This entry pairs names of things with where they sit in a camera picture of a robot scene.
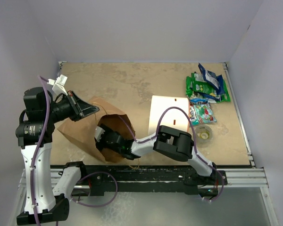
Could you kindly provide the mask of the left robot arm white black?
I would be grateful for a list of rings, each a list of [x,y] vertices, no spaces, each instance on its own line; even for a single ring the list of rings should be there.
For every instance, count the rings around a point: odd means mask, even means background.
[[[25,109],[16,129],[18,146],[25,164],[26,201],[24,211],[17,216],[17,225],[40,225],[65,221],[69,215],[70,196],[76,184],[87,181],[82,161],[67,163],[56,186],[51,183],[50,156],[55,123],[70,119],[79,121],[100,109],[81,100],[73,91],[52,95],[42,87],[24,93]]]

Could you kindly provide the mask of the dark blue snack packet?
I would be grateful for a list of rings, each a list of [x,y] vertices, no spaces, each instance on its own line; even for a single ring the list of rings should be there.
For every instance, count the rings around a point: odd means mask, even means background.
[[[208,71],[202,64],[198,64],[203,80],[216,91],[218,95],[224,93],[224,80],[222,75],[217,76],[214,72]]]

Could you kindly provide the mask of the blue white snack packet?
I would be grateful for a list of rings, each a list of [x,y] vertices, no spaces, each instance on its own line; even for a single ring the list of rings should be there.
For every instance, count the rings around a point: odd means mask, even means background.
[[[189,100],[190,105],[203,105],[208,103],[208,99],[203,98],[193,98]]]

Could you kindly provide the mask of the green yellow snack bag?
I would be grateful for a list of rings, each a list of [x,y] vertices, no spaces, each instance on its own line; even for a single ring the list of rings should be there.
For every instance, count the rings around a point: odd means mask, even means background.
[[[193,98],[203,98],[203,99],[205,99],[205,97],[203,97],[200,93],[197,93],[197,92],[192,90],[191,75],[187,76],[186,79],[185,79],[185,94],[189,99],[193,99]],[[217,102],[208,99],[208,103],[217,103]]]

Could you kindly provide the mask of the brown paper bag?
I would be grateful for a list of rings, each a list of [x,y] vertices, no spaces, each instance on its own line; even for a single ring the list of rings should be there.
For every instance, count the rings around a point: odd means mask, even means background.
[[[127,115],[128,111],[97,96],[89,99],[88,103],[100,110],[76,122],[68,119],[58,127],[58,131],[72,144],[100,162],[121,163],[125,158],[120,154],[107,148],[102,151],[96,148],[94,135],[96,127],[104,124],[124,138],[132,139],[135,136],[135,130]]]

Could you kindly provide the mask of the green foxs candy packet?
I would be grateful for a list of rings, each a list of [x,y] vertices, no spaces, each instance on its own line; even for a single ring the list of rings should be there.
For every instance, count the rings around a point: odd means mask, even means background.
[[[209,103],[191,105],[190,120],[193,126],[217,122]]]

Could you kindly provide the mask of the dark blue kettle chips bag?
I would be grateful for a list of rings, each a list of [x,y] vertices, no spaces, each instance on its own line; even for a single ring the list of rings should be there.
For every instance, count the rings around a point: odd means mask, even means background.
[[[214,86],[212,86],[209,83],[205,83],[203,85],[205,92],[203,92],[201,95],[217,103],[223,102],[223,101],[230,102],[231,99],[230,99],[230,95],[227,90],[225,80],[223,79],[221,75],[218,76],[217,78],[218,78],[219,88],[214,89]]]

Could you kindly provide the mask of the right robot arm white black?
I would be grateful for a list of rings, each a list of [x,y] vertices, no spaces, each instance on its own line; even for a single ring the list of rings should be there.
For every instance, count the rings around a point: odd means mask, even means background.
[[[187,162],[205,184],[225,184],[225,177],[216,169],[216,165],[198,150],[191,134],[168,126],[159,126],[158,134],[142,139],[124,138],[104,124],[95,129],[95,144],[99,151],[110,149],[122,157],[134,160],[158,152],[172,160]]]

